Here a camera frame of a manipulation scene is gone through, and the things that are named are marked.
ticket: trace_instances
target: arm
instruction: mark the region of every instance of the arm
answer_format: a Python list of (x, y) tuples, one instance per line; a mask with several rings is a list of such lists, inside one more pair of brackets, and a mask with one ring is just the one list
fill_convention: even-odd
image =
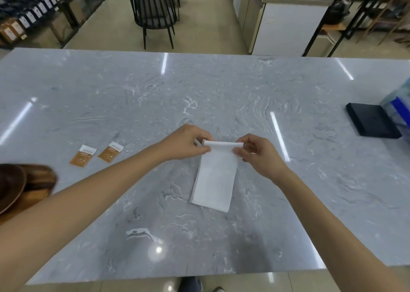
[(234, 153), (286, 196), (342, 292), (407, 291), (395, 274), (339, 221), (280, 158), (265, 138), (246, 135)]
[(188, 124), (161, 142), (52, 195), (0, 226), (2, 291), (23, 286), (146, 173), (166, 160), (204, 154), (195, 139), (212, 136)]

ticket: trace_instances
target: hand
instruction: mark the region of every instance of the hand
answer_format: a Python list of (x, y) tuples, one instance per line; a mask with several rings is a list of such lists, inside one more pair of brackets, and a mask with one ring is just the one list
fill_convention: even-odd
[(236, 142), (243, 142), (243, 148), (236, 147), (233, 152), (274, 184), (277, 185), (281, 177), (290, 171), (268, 139), (247, 134)]
[(197, 147), (195, 139), (214, 141), (211, 134), (195, 125), (184, 124), (158, 143), (165, 160), (185, 159), (211, 151), (211, 147)]

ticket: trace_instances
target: small packet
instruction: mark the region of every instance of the small packet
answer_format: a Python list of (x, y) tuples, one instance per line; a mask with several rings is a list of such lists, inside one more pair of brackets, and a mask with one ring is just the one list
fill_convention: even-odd
[(85, 165), (90, 161), (91, 157), (95, 154), (97, 149), (82, 145), (77, 154), (70, 161), (71, 165), (84, 168)]
[(98, 158), (104, 160), (106, 163), (110, 163), (123, 149), (124, 147), (122, 145), (111, 142), (107, 148), (98, 155)]

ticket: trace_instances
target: foot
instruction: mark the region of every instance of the foot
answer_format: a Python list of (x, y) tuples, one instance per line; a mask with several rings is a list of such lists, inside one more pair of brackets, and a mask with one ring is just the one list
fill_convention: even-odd
[(203, 292), (201, 280), (198, 277), (182, 277), (178, 292)]

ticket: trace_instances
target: black metal chair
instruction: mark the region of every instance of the black metal chair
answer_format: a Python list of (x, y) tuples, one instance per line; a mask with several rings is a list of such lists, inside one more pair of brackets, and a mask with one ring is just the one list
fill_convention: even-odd
[(144, 35), (144, 49), (146, 49), (147, 29), (168, 29), (169, 40), (172, 43), (171, 31), (175, 35), (174, 24), (177, 21), (175, 5), (173, 0), (130, 0), (134, 20), (142, 27)]

